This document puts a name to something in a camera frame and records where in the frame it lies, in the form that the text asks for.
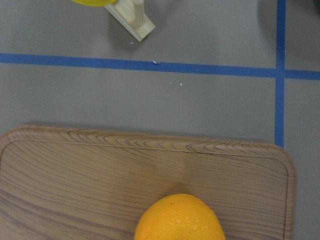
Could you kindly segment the orange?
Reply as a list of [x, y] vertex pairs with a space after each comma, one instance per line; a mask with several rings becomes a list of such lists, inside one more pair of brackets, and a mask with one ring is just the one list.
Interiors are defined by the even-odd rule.
[[225, 240], [215, 212], [190, 194], [166, 196], [140, 218], [135, 240]]

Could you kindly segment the wooden tray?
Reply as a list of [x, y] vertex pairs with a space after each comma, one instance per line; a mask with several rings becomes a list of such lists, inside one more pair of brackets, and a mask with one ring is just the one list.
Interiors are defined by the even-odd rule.
[[149, 206], [186, 193], [229, 240], [291, 240], [296, 175], [267, 142], [21, 125], [0, 138], [0, 237], [131, 240]]

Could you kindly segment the wooden peg rack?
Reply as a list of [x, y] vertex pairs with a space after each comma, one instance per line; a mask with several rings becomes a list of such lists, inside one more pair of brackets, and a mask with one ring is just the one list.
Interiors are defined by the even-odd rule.
[[155, 28], [145, 13], [144, 0], [117, 0], [104, 8], [138, 41], [144, 40]]

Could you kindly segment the yellow mug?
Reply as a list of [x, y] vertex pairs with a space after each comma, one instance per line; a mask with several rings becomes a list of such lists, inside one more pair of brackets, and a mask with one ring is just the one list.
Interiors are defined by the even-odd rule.
[[103, 7], [114, 4], [117, 0], [72, 0], [72, 2], [89, 7]]

